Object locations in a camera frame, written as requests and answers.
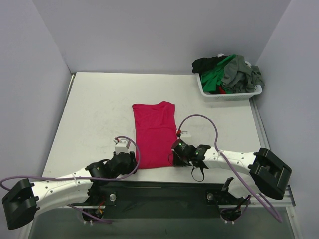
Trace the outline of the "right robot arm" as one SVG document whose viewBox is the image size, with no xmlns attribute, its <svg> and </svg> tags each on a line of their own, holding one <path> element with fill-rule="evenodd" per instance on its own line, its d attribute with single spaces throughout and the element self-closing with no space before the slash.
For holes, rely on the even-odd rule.
<svg viewBox="0 0 319 239">
<path fill-rule="evenodd" d="M 218 151 L 209 145 L 194 147 L 178 139 L 171 149 L 174 165 L 191 165 L 201 171 L 219 168 L 248 175 L 259 193 L 275 200 L 283 199 L 292 173 L 286 163 L 266 148 L 258 152 Z"/>
</svg>

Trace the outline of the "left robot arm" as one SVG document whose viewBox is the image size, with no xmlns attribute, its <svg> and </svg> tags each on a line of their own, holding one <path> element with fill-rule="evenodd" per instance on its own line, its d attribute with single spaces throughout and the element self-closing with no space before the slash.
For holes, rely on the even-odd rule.
<svg viewBox="0 0 319 239">
<path fill-rule="evenodd" d="M 134 152 L 121 152 L 59 178 L 37 178 L 31 182 L 30 177 L 20 176 L 2 198 L 7 227 L 21 228 L 44 212 L 70 204 L 95 205 L 101 193 L 94 187 L 125 179 L 136 172 L 138 165 Z"/>
</svg>

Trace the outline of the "red t-shirt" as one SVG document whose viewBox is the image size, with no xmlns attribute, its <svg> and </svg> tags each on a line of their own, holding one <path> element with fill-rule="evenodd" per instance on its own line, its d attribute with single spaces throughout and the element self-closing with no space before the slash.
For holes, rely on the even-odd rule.
<svg viewBox="0 0 319 239">
<path fill-rule="evenodd" d="M 173 143 L 177 140 L 175 104 L 133 104 L 136 144 L 141 162 L 139 169 L 170 167 Z"/>
</svg>

